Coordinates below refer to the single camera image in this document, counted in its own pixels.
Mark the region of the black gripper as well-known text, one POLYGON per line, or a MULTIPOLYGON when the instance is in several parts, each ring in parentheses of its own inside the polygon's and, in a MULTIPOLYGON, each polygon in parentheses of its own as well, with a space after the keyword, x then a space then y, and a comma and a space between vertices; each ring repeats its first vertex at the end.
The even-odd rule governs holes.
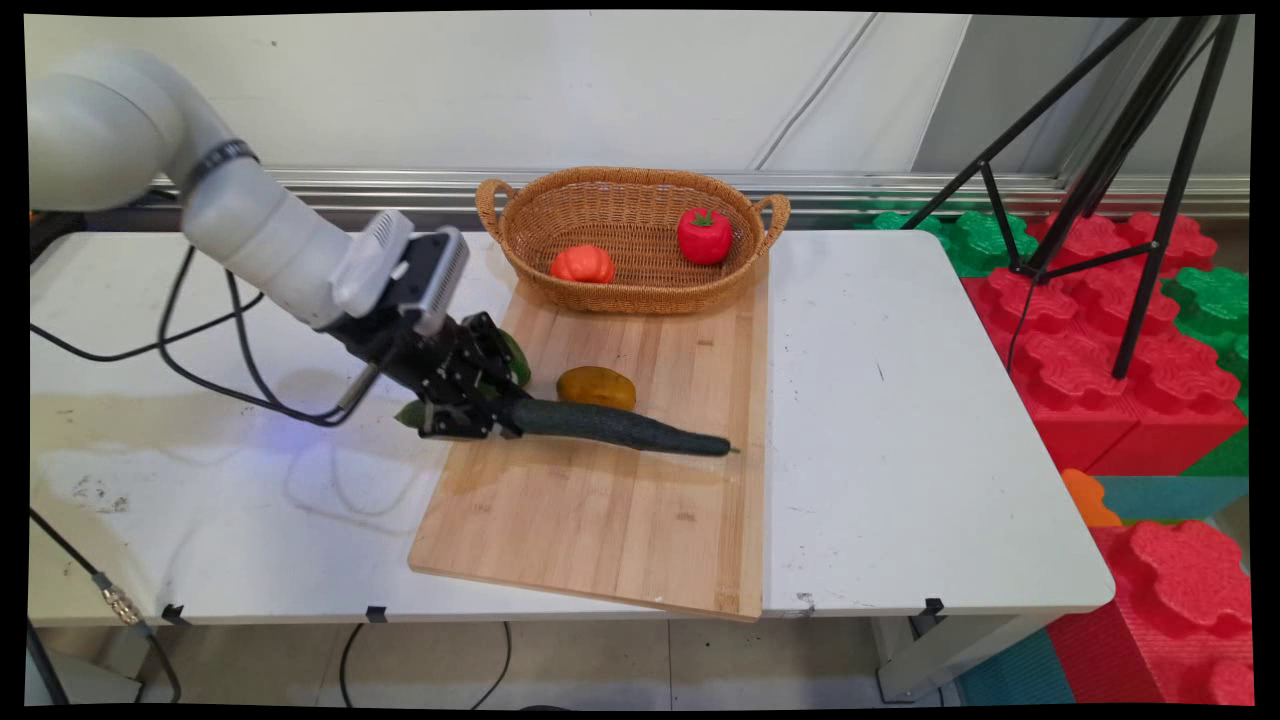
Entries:
POLYGON ((506 420, 515 401, 529 396, 529 363, 488 313, 460 323, 448 316, 429 337, 401 315, 347 318, 330 324, 328 334, 417 395, 419 438, 517 439, 524 434, 506 420))

